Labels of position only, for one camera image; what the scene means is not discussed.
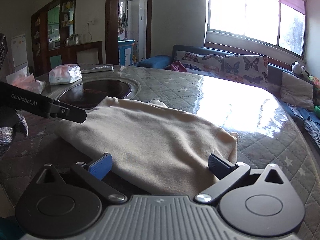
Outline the grey knit gloved hand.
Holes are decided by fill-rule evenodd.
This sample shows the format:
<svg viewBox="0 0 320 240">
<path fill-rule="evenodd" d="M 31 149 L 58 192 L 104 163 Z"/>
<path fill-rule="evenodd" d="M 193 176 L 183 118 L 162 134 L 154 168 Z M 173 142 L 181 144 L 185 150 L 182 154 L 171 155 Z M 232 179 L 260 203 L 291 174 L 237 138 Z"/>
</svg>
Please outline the grey knit gloved hand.
<svg viewBox="0 0 320 240">
<path fill-rule="evenodd" d="M 29 134 L 29 128 L 23 115 L 15 109 L 1 107 L 1 155 L 3 155 L 16 136 L 21 133 L 26 138 Z"/>
</svg>

